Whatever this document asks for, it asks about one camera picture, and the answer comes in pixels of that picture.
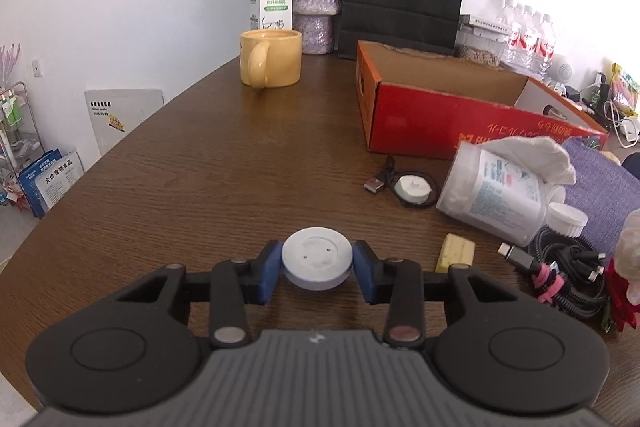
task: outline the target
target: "yellow sponge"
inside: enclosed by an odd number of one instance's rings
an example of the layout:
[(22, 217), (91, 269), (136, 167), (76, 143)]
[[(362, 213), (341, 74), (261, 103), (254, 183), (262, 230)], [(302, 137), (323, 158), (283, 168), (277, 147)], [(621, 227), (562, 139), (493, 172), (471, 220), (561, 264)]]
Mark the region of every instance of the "yellow sponge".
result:
[(473, 241), (454, 233), (447, 233), (442, 248), (440, 248), (436, 272), (446, 273), (449, 270), (449, 265), (453, 263), (468, 264), (470, 266), (474, 260), (475, 249), (476, 244)]

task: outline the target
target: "floor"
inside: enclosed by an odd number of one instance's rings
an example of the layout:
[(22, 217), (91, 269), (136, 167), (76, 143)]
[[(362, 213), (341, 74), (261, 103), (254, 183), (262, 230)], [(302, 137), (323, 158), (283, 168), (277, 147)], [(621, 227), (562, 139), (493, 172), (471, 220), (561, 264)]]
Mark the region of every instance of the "floor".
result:
[[(0, 206), (0, 271), (37, 223), (30, 212)], [(34, 413), (35, 409), (0, 374), (0, 426), (19, 427)]]

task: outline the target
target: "transparent storage box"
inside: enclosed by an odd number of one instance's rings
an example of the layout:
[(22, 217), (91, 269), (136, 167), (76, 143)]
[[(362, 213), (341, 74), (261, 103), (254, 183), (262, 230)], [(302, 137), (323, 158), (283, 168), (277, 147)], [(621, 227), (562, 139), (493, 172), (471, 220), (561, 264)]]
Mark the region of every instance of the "transparent storage box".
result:
[(500, 40), (502, 42), (476, 35), (474, 28), (462, 26), (456, 34), (453, 54), (455, 57), (466, 58), (483, 66), (497, 68), (507, 45), (506, 38)]

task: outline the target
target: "purple cloth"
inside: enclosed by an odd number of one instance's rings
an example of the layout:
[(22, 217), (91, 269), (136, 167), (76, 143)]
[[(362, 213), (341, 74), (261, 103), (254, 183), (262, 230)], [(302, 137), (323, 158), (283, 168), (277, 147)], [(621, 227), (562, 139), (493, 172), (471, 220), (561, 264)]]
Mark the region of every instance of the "purple cloth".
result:
[(640, 208), (640, 180), (579, 138), (570, 138), (562, 146), (577, 174), (575, 185), (565, 185), (565, 203), (589, 216), (583, 237), (611, 256), (626, 216)]

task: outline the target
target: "wooden table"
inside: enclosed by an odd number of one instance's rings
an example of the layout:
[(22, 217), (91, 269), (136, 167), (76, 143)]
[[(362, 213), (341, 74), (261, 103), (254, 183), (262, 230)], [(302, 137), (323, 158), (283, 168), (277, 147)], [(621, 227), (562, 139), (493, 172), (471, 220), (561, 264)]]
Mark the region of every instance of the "wooden table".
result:
[[(366, 239), (380, 257), (425, 269), (445, 235), (458, 233), (476, 242), (476, 266), (527, 287), (496, 253), (495, 237), (434, 208), (404, 208), (388, 190), (364, 190), (384, 159), (366, 151), (354, 62), (305, 56), (301, 82), (255, 92), (232, 60), (114, 147), (17, 251), (0, 275), (0, 371), (37, 407), (24, 353), (47, 326), (155, 267), (179, 261), (205, 271), (311, 226)], [(442, 183), (449, 162), (398, 158), (398, 167)], [(206, 312), (193, 307), (197, 334), (206, 334)], [(385, 312), (364, 303), (354, 280), (321, 293), (281, 281), (270, 305), (252, 307), (249, 318), (255, 330), (380, 331)], [(442, 305), (427, 305), (427, 324), (431, 334), (442, 331)], [(606, 336), (611, 372), (596, 410), (615, 425), (640, 421), (638, 340), (632, 330)]]

